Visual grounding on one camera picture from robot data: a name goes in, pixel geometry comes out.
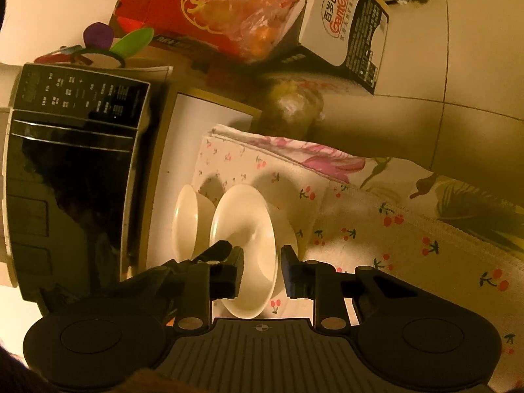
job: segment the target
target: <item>cardboard box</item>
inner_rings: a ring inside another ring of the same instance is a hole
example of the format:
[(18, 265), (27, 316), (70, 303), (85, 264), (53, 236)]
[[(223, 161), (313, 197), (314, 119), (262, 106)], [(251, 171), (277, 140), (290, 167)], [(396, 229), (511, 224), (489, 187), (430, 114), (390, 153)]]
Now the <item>cardboard box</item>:
[(152, 46), (202, 59), (219, 53), (238, 56), (237, 46), (200, 18), (198, 4), (198, 0), (119, 0), (110, 25), (117, 38), (141, 27), (154, 28)]
[(358, 84), (374, 93), (388, 23), (381, 0), (300, 0), (281, 41), (252, 68), (321, 91)]

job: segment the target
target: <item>cherry-patterned tablecloth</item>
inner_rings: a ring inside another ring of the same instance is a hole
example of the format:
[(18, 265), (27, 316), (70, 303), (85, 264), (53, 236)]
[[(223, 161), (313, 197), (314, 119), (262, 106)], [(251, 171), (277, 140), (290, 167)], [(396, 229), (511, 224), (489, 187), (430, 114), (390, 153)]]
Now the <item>cherry-patterned tablecloth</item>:
[[(491, 321), (504, 349), (490, 385), (522, 385), (522, 208), (409, 161), (217, 126), (203, 139), (192, 184), (217, 204), (242, 183), (285, 212), (301, 260), (344, 272), (374, 266)], [(261, 317), (312, 319), (312, 310), (281, 291)], [(220, 302), (213, 315), (231, 317)]]

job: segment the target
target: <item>green ear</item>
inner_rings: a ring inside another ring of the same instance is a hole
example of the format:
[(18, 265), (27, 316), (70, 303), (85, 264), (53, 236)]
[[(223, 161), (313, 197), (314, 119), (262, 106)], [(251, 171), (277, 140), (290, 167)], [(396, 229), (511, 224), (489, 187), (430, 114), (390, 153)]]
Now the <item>green ear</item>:
[(111, 47), (111, 51), (123, 59), (127, 59), (147, 47), (154, 35), (155, 30), (153, 28), (137, 29), (115, 43)]

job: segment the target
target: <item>white bowl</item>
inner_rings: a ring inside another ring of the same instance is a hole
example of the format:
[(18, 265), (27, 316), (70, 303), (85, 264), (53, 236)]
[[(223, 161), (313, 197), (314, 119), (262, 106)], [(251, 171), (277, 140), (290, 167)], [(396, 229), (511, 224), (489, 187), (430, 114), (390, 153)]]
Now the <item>white bowl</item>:
[(175, 260), (192, 260), (209, 248), (209, 231), (215, 206), (193, 186), (185, 185), (178, 195), (173, 215)]
[(284, 276), (282, 275), (282, 264), (280, 262), (280, 252), (284, 245), (291, 245), (293, 251), (298, 256), (298, 243), (295, 232), (289, 223), (284, 211), (279, 210), (272, 204), (268, 203), (269, 215), (271, 216), (271, 222), (273, 224), (274, 231), (274, 242), (277, 250), (277, 259), (278, 259), (278, 270), (277, 270), (277, 280), (274, 284), (274, 290), (271, 297), (279, 295), (282, 290), (284, 290)]
[(278, 258), (269, 208), (252, 186), (229, 189), (216, 208), (210, 246), (225, 239), (244, 249), (244, 272), (238, 297), (223, 299), (234, 316), (251, 319), (271, 300), (277, 280)]

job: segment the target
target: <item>plastic bag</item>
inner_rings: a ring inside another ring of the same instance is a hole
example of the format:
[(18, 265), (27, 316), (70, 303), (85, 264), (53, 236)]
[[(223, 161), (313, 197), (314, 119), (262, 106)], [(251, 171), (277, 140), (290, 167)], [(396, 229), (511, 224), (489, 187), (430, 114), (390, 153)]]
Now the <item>plastic bag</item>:
[(273, 49), (297, 0), (199, 0), (198, 15), (238, 44), (240, 56), (264, 59)]
[(263, 136), (308, 140), (314, 123), (323, 116), (322, 95), (295, 81), (273, 83), (247, 103), (262, 111), (257, 133)]

